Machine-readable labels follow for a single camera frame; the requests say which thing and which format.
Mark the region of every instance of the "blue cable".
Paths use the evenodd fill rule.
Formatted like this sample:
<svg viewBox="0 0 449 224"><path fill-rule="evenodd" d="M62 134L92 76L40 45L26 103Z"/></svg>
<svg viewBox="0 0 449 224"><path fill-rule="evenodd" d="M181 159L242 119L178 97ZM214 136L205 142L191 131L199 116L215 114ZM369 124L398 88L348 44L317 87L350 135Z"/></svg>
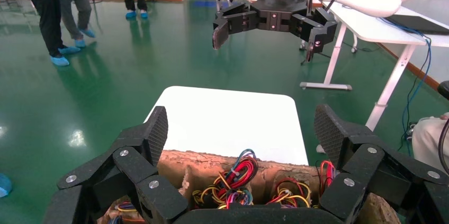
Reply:
<svg viewBox="0 0 449 224"><path fill-rule="evenodd" d="M389 25L396 26L396 27L398 27L398 28L400 28L400 29L402 29L402 30L405 30L405 31L408 31L408 32L413 32L413 33L415 33L415 34L417 34L417 35L423 37L423 38L425 39L425 41L426 41L427 46L428 46L427 55L428 55L428 58L429 58L429 63L427 64L426 72L424 73L423 79L419 82L418 86L416 87L415 91L413 92L411 98L410 98L410 99L407 98L407 105L406 105L406 107L404 108L404 111L402 112L402 128L403 128L403 132L404 132L403 135L402 135L402 137L404 138L404 137L407 135L407 124L404 124L404 119L405 119L406 111L409 109L411 101L415 98L416 94L418 93L419 89L420 89L421 86L423 85L423 82L426 80L427 75L428 75L428 73L429 73L430 64L431 64L431 62L432 62L432 39L429 38L429 37L427 37L427 36L425 36L424 34L422 34L421 32L419 32L419 31L417 31L417 30L415 30L415 29L411 29L411 28L408 28L408 27L405 27L405 26L402 26L402 25L395 24L395 23L390 22L390 21L388 21L388 20L386 20L386 19L384 19L384 18L381 18L381 20L382 20L383 22L389 24ZM411 156L409 142L407 141L407 139L405 139L405 140L406 140L406 142L407 142L408 155Z"/></svg>

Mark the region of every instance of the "white table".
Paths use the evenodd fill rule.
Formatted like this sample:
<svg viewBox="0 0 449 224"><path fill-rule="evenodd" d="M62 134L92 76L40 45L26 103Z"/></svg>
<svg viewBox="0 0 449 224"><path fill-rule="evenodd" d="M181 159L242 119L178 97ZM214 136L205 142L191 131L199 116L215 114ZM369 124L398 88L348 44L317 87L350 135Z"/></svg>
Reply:
<svg viewBox="0 0 449 224"><path fill-rule="evenodd" d="M288 96L172 86L155 106L167 110L164 150L238 157L250 148L261 160L308 165L295 102Z"/></svg>
<svg viewBox="0 0 449 224"><path fill-rule="evenodd" d="M376 17L371 17L356 10L343 7L340 3L334 3L330 8L330 11L335 15L337 20L341 22L341 27L340 31L338 32L337 41L332 52L329 67L327 68L324 83L302 82L300 84L301 87L352 90L350 85L330 83L335 65L337 64L338 54L340 53L340 48L346 32L346 28L349 28L355 34L355 36L365 41L404 45L403 52L399 57L398 62L396 63L396 66L394 67L394 70L391 73L390 78L388 79L379 100L374 104L374 109L371 112L368 121L366 122L366 126L371 130L374 130L380 117L382 116L383 111L387 107L388 100L393 93L393 90L396 87L406 65L408 64L413 51L415 50L416 46L426 45L426 42L417 34L412 34L400 30L395 26L389 25ZM404 7L401 7L396 14L421 16L436 24L449 28L449 26L447 25L439 23ZM427 34L427 36L432 39L433 47L449 47L449 36L432 34Z"/></svg>

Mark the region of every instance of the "green floor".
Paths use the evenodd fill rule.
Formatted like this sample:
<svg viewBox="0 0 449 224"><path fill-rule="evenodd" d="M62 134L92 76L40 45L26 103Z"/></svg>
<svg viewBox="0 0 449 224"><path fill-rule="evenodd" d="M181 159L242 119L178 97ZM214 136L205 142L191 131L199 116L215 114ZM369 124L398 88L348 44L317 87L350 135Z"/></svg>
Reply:
<svg viewBox="0 0 449 224"><path fill-rule="evenodd" d="M333 82L351 84L354 90L303 90L301 81L322 82L328 58L316 56L300 66L304 54L298 51L299 39L259 30L233 35L214 51L214 7L189 0L150 3L148 21L126 21L123 3L97 4L91 21L96 42L88 39L86 49L68 57L70 67L56 68L38 18L30 13L24 17L12 7L0 11L0 173L14 183L11 195L0 199L1 224L40 223L56 181L105 151L122 128L141 123L169 86L292 97L313 164L324 158L315 153L315 106L327 103L342 118L364 124L396 62L382 50L353 55L344 46ZM65 29L63 37L71 44ZM352 36L345 40L352 43ZM325 53L332 47L327 45ZM363 41L359 47L377 48ZM375 131L395 148L412 80L405 72ZM448 107L424 86L412 118L440 115Z"/></svg>

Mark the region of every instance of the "table leg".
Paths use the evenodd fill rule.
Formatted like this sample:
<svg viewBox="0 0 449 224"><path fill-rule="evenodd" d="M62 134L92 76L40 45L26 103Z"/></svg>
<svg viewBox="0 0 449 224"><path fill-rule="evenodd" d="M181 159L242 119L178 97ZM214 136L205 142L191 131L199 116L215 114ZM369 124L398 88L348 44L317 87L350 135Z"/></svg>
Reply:
<svg viewBox="0 0 449 224"><path fill-rule="evenodd" d="M324 88L324 89L340 89L340 90L352 90L350 85L338 85L331 84L330 80L332 79L332 74L334 73L335 65L337 64L338 55L340 53L340 48L342 47L343 37L345 36L346 25L342 23L340 27L340 31L338 32L337 42L335 43L334 50L332 52L332 56L330 57L330 63L327 67L326 78L324 79L324 83L308 83L301 82L300 87L307 88Z"/></svg>
<svg viewBox="0 0 449 224"><path fill-rule="evenodd" d="M415 48L415 45L407 45L404 48L401 56L399 57L398 62L396 63L396 66L394 67L394 70L391 73L390 78L388 79L388 82L379 97L379 100L374 104L373 111L371 112L371 115L366 122L366 126L370 130L374 131L374 128L376 128L376 125L379 122L383 111L387 107L388 100L390 99L394 88L396 88L396 85L398 84L398 81L401 78L401 75L404 72L404 69L406 68Z"/></svg>
<svg viewBox="0 0 449 224"><path fill-rule="evenodd" d="M355 33L353 33L353 35L354 35L354 44L352 45L351 52L357 53L357 36L355 35Z"/></svg>

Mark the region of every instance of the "screw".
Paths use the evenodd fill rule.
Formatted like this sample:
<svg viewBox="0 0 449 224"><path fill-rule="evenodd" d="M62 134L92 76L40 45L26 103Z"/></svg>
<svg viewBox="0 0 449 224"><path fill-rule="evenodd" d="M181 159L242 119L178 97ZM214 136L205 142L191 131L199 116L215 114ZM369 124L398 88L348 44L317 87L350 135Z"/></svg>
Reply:
<svg viewBox="0 0 449 224"><path fill-rule="evenodd" d="M151 182L148 184L148 187L150 187L150 189L157 188L158 186L159 186L159 181L151 181Z"/></svg>
<svg viewBox="0 0 449 224"><path fill-rule="evenodd" d="M373 147L368 147L368 151L369 151L370 153L372 153L372 154L375 154L375 153L378 152L378 151L376 150L376 148L373 148Z"/></svg>
<svg viewBox="0 0 449 224"><path fill-rule="evenodd" d="M120 152L120 156L126 156L126 155L128 155L128 150L123 150L123 151L121 151Z"/></svg>
<svg viewBox="0 0 449 224"><path fill-rule="evenodd" d="M355 185L354 180L352 180L351 178L345 178L345 179L343 180L343 182L344 182L346 185L348 185L349 187L352 187L352 186Z"/></svg>
<svg viewBox="0 0 449 224"><path fill-rule="evenodd" d="M71 176L66 178L66 183L71 183L74 180L76 180L76 175L71 175Z"/></svg>
<svg viewBox="0 0 449 224"><path fill-rule="evenodd" d="M434 172L434 171L429 171L429 172L427 172L427 174L428 174L430 177L435 178L435 179L439 179L439 178L440 178L439 173Z"/></svg>

